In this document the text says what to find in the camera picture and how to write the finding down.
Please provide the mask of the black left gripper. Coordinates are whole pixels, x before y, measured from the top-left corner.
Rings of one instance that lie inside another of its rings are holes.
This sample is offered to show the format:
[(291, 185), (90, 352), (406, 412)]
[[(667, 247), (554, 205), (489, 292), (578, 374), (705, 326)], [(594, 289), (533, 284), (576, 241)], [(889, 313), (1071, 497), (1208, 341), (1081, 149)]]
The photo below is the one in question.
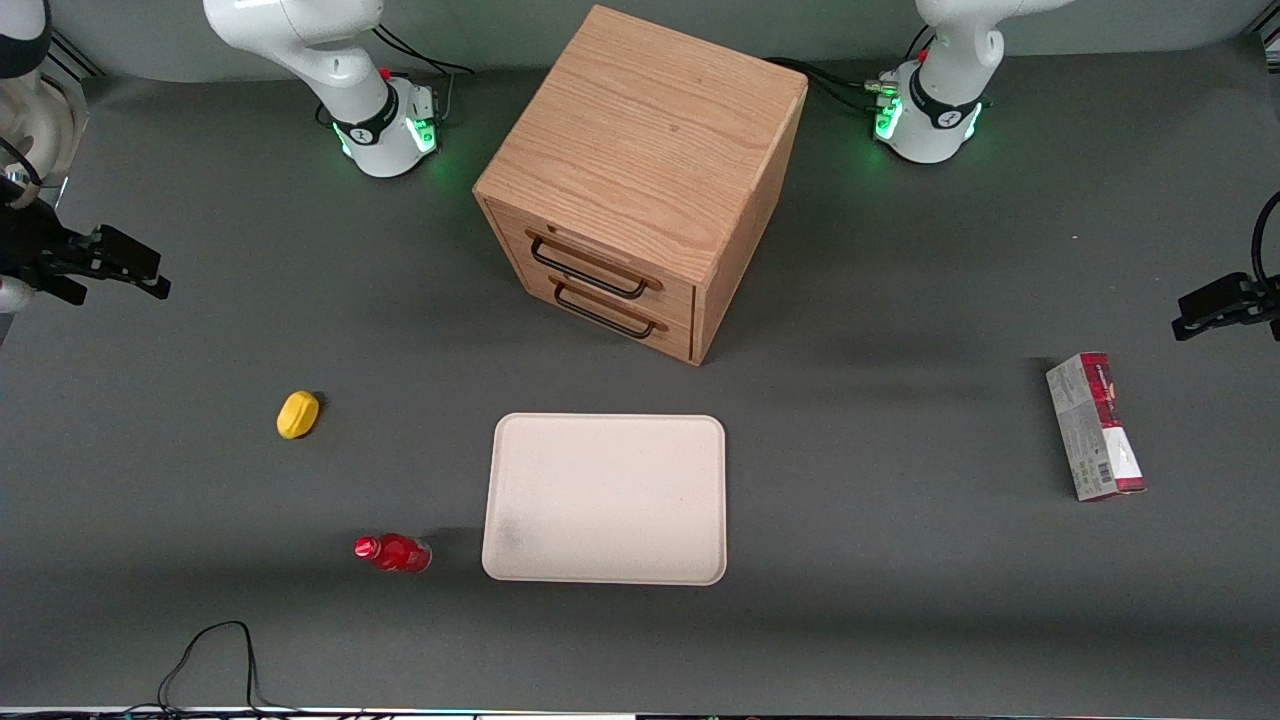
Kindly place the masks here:
[(1243, 272), (1230, 273), (1181, 296), (1178, 310), (1179, 316), (1172, 322), (1176, 341), (1188, 341), (1221, 327), (1262, 323), (1270, 328), (1272, 338), (1280, 341), (1277, 275), (1252, 281)]

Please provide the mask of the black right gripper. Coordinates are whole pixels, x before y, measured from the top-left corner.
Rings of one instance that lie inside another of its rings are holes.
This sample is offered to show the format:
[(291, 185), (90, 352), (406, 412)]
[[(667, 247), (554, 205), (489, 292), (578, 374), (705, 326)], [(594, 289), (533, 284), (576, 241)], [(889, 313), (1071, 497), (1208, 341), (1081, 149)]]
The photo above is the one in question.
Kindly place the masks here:
[[(1, 273), (73, 306), (82, 306), (87, 288), (68, 277), (50, 275), (40, 266), (46, 250), (67, 246), (74, 231), (65, 228), (44, 200), (24, 208), (1, 205)], [(172, 283), (160, 274), (163, 256), (111, 225), (100, 225), (72, 243), (72, 273), (97, 281), (132, 284), (165, 300)]]

